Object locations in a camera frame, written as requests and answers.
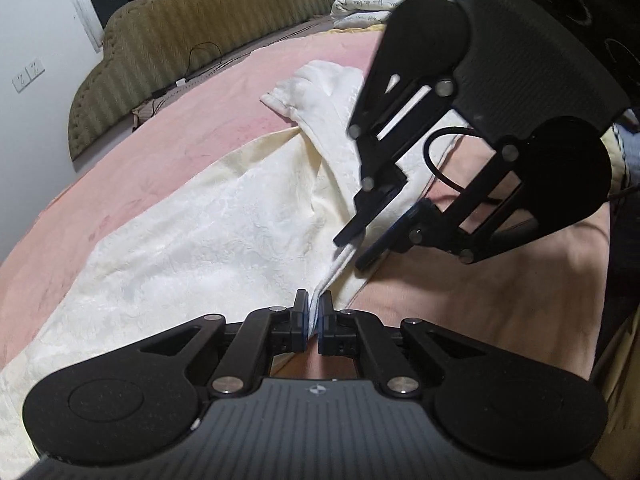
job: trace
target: black cable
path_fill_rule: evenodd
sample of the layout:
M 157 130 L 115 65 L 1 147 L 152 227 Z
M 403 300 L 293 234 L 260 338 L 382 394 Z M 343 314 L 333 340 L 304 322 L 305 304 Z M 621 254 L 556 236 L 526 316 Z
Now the black cable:
M 433 143 L 433 141 L 445 135 L 464 135 L 464 136 L 470 136 L 470 137 L 477 137 L 478 139 L 481 139 L 482 137 L 476 134 L 473 128 L 467 128 L 463 126 L 448 126 L 447 128 L 443 128 L 441 130 L 438 130 L 434 134 L 431 134 L 429 138 L 424 142 L 424 148 L 423 148 L 424 162 L 427 165 L 427 168 L 429 168 L 431 170 L 431 173 L 433 173 L 433 176 L 438 180 L 442 181 L 443 184 L 446 184 L 447 186 L 457 191 L 458 193 L 462 193 L 465 190 L 465 188 L 460 186 L 460 184 L 456 184 L 448 176 L 444 175 L 433 163 L 433 161 L 431 160 L 431 156 L 429 154 L 429 148 L 431 147 L 431 144 Z M 488 196 L 484 200 L 482 200 L 482 202 L 490 205 L 499 205 L 502 203 L 502 200 L 500 200 L 499 198 L 491 198 L 490 196 Z
M 298 34 L 301 34 L 302 32 L 305 32 L 306 30 L 309 30 L 310 28 L 314 28 L 317 25 L 317 23 L 313 23 L 311 25 L 307 25 L 304 28 L 301 28 L 300 30 L 296 30 L 295 32 L 292 32 L 290 34 L 287 34 L 286 36 L 283 36 L 281 38 L 278 38 L 277 40 L 273 40 L 270 41 L 269 43 L 264 44 L 263 46 L 261 46 L 261 48 L 265 48 L 267 46 L 270 46 L 272 44 L 278 43 L 279 41 L 283 41 L 283 40 L 288 40 L 289 38 L 293 38 Z M 225 61 L 222 61 L 222 56 L 220 56 L 220 63 L 217 66 L 212 66 L 211 68 L 207 68 L 204 72 L 199 73 L 198 75 L 192 76 L 190 78 L 185 78 L 188 80 L 193 79 L 194 77 L 200 77 L 203 76 L 205 74 L 208 74 L 209 72 L 211 72 L 212 70 L 217 71 L 221 68 L 224 68 L 225 66 L 227 66 L 229 63 L 233 63 L 234 61 L 237 61 L 238 59 L 242 59 L 243 57 L 247 57 L 251 54 L 251 52 L 245 52 L 244 54 L 240 54 L 240 56 L 235 56 L 232 57 L 230 59 L 227 59 Z
M 637 193 L 638 191 L 640 191 L 640 184 L 635 184 L 634 186 L 627 187 L 626 189 L 623 189 L 622 191 L 610 194 L 609 196 L 607 196 L 607 202 L 613 202 L 615 200 L 620 200 L 621 198 L 629 196 L 629 195 L 631 195 L 633 193 Z
M 222 63 L 222 49 L 218 46 L 217 43 L 213 43 L 213 41 L 203 41 L 202 43 L 198 43 L 195 44 L 191 47 L 191 50 L 189 51 L 189 62 L 187 63 L 187 72 L 185 72 L 184 74 L 184 78 L 187 79 L 187 76 L 189 75 L 190 71 L 191 71 L 191 56 L 193 55 L 193 51 L 194 50 L 204 50 L 204 52 L 209 53 L 209 51 L 204 48 L 205 45 L 213 45 L 216 47 L 216 49 L 218 50 L 218 59 L 220 60 L 220 64 Z
M 154 116 L 155 116 L 155 114 L 157 114 L 157 113 L 160 111 L 160 108 L 162 107 L 162 105 L 163 105 L 165 102 L 167 102 L 167 100 L 168 100 L 168 99 L 169 99 L 168 97 L 165 97 L 164 99 L 162 99 L 162 101 L 160 101 L 160 102 L 158 103 L 158 108 L 154 108 L 154 102 L 153 102 L 153 101 L 151 101 L 151 116 L 152 116 L 152 117 L 154 117 Z
M 429 136 L 429 138 L 424 143 L 424 148 L 423 148 L 424 162 L 427 165 L 427 168 L 431 170 L 431 173 L 433 173 L 433 176 L 438 180 L 442 181 L 447 186 L 449 186 L 451 189 L 457 191 L 458 193 L 462 193 L 465 190 L 465 188 L 460 186 L 460 184 L 456 184 L 448 176 L 444 175 L 433 163 L 429 154 L 429 148 L 433 143 L 433 141 L 445 135 L 464 135 L 464 136 L 476 137 L 478 139 L 481 139 L 482 137 L 476 134 L 472 128 L 467 128 L 463 126 L 448 126 L 447 128 L 438 130 L 437 132 Z M 607 196 L 607 202 L 614 202 L 615 200 L 620 200 L 633 193 L 637 193 L 638 191 L 640 191 L 640 184 L 635 184 L 634 186 L 627 187 L 622 191 L 610 194 L 609 196 Z M 497 198 L 487 197 L 482 202 L 486 204 L 491 204 L 491 205 L 499 205 L 502 203 L 502 200 Z

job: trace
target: white cloth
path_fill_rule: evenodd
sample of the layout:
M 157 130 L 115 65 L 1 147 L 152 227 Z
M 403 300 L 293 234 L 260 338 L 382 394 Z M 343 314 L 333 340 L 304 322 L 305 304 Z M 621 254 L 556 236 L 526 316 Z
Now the white cloth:
M 291 305 L 297 288 L 332 287 L 338 309 L 366 276 L 335 254 L 332 238 L 354 213 L 359 163 L 345 128 L 362 72 L 324 61 L 302 67 L 264 102 L 293 118 L 254 140 L 96 245 L 65 299 L 23 352 L 0 372 L 0 478 L 36 455 L 20 420 L 29 389 L 54 370 L 207 313 L 243 320 L 257 308 Z M 439 127 L 462 124 L 454 114 Z M 441 160 L 451 139 L 434 142 Z M 418 143 L 401 161 L 409 184 L 368 232 L 377 237 L 432 177 Z
M 336 0 L 331 8 L 335 28 L 366 28 L 385 23 L 403 0 Z
M 386 23 L 391 16 L 389 10 L 379 10 L 377 12 L 354 12 L 344 18 L 334 21 L 334 28 L 345 30 L 347 28 L 367 28 L 371 25 Z

